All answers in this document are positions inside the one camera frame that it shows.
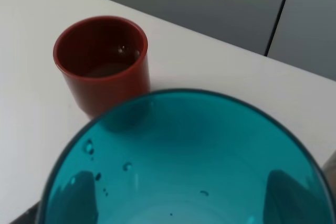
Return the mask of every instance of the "plastic cup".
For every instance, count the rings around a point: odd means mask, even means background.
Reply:
[[[54,61],[88,117],[150,91],[147,37],[134,22],[98,16],[67,28],[54,46]]]
[[[38,224],[332,224],[324,176],[277,121],[237,99],[167,90],[85,126],[47,182]]]

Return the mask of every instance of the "teal glass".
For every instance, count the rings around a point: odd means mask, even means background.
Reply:
[[[90,122],[47,182],[38,224],[333,224],[311,155],[274,119],[197,90],[154,92]]]

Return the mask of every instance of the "white table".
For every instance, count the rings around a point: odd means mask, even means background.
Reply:
[[[109,0],[0,0],[0,223],[39,200],[58,155],[88,122],[52,48],[66,27],[96,15],[144,29],[153,89],[202,88],[251,103],[291,130],[319,164],[336,149],[336,82]]]

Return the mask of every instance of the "glass rim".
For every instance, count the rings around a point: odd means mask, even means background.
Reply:
[[[313,170],[315,171],[315,173],[318,175],[319,177],[319,181],[322,184],[322,187],[324,188],[324,192],[327,196],[327,200],[328,200],[328,207],[330,207],[330,210],[332,210],[331,216],[332,216],[332,220],[333,220],[333,224],[335,224],[335,220],[336,220],[336,203],[335,203],[335,199],[333,198],[333,194],[332,191],[330,189],[330,186],[327,182],[327,179],[324,176],[324,173],[322,171],[322,169],[320,168],[320,166],[318,165],[318,163],[316,162],[316,160],[314,159],[314,157],[312,156],[312,154],[310,154],[310,152],[307,150],[307,148],[301,143],[301,141],[290,131],[288,130],[285,126],[283,126],[280,122],[278,122],[277,120],[275,120],[273,117],[271,117],[270,115],[268,115],[267,113],[265,113],[264,111],[262,111],[261,109],[245,102],[242,101],[238,98],[226,95],[226,94],[222,94],[219,92],[214,92],[214,91],[208,91],[208,90],[202,90],[202,89],[164,89],[164,90],[158,90],[158,91],[153,91],[150,92],[148,94],[145,95],[141,95],[139,97],[136,97],[135,99],[132,99],[130,101],[127,101],[125,103],[121,103],[120,105],[117,105],[116,107],[113,107],[111,109],[109,109],[107,112],[103,113],[102,115],[98,116],[97,118],[93,119],[92,121],[88,122],[70,141],[69,143],[66,145],[66,147],[63,149],[63,151],[61,152],[61,154],[59,155],[59,157],[57,158],[54,166],[52,167],[52,170],[48,176],[47,182],[45,184],[45,188],[43,190],[42,193],[42,197],[41,197],[41,201],[40,201],[40,205],[39,205],[39,209],[38,209],[38,213],[37,213],[37,220],[36,220],[36,224],[44,224],[45,223],[45,216],[46,216],[46,208],[49,202],[49,196],[50,196],[50,192],[52,189],[52,186],[54,184],[54,181],[57,177],[57,174],[60,170],[60,168],[62,167],[64,160],[66,159],[66,157],[68,156],[68,154],[71,152],[72,148],[74,147],[74,145],[81,139],[81,137],[93,126],[95,125],[98,121],[100,121],[106,114],[110,113],[110,111],[114,110],[115,108],[119,108],[119,107],[123,107],[126,104],[132,103],[132,102],[137,102],[139,100],[144,100],[147,99],[149,97],[155,96],[155,95],[162,95],[162,94],[172,94],[172,93],[194,93],[194,94],[204,94],[204,95],[209,95],[209,96],[213,96],[213,97],[219,97],[219,98],[224,98],[227,100],[231,100],[233,102],[239,103],[245,107],[248,107],[249,109],[253,110],[254,112],[260,114],[261,116],[263,116],[264,118],[266,118],[267,120],[269,120],[271,123],[273,123],[276,127],[278,127],[281,131],[283,131],[297,146],[298,149],[300,149],[303,153],[303,155],[305,156],[305,158],[307,159],[307,161],[310,163],[310,165],[312,166]]]
[[[127,69],[116,73],[116,74],[111,74],[108,76],[104,76],[104,77],[85,77],[85,76],[81,76],[78,74],[73,73],[72,71],[68,70],[67,68],[65,68],[63,66],[63,64],[60,62],[59,60],[59,47],[60,45],[64,42],[64,40],[67,39],[67,37],[76,29],[85,26],[87,24],[91,24],[94,22],[99,22],[99,21],[114,21],[114,22],[120,22],[123,23],[124,25],[128,25],[130,27],[132,27],[134,30],[136,30],[143,42],[143,49],[140,52],[140,55],[138,57],[138,59]],[[143,29],[137,25],[136,23],[134,23],[133,21],[126,19],[126,18],[122,18],[119,16],[93,16],[93,17],[89,17],[89,18],[85,18],[83,20],[80,20],[74,24],[72,24],[71,26],[69,26],[68,28],[66,28],[57,38],[55,44],[54,44],[54,48],[53,48],[53,58],[54,58],[54,62],[56,64],[56,66],[58,67],[58,69],[65,75],[69,76],[72,79],[75,80],[79,80],[79,81],[86,81],[86,82],[101,82],[101,81],[110,81],[110,80],[118,80],[120,78],[123,78],[125,76],[128,76],[132,73],[134,73],[139,66],[141,65],[141,63],[143,63],[146,59],[146,55],[147,55],[147,50],[148,50],[148,39],[147,36],[145,34],[145,32],[143,31]]]

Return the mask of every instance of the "water droplet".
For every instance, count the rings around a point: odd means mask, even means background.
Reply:
[[[209,196],[209,193],[207,191],[200,191],[199,193],[206,197]]]
[[[125,46],[119,46],[118,47],[118,53],[124,54],[126,52],[126,47]]]
[[[93,149],[93,143],[91,141],[91,139],[88,139],[83,146],[83,150],[85,153],[88,153],[90,155],[92,155],[95,152],[95,149]]]
[[[101,178],[101,173],[98,173],[98,174],[96,175],[96,181],[99,181],[100,178]]]
[[[126,172],[132,168],[132,163],[131,162],[126,162],[123,166],[122,169]]]

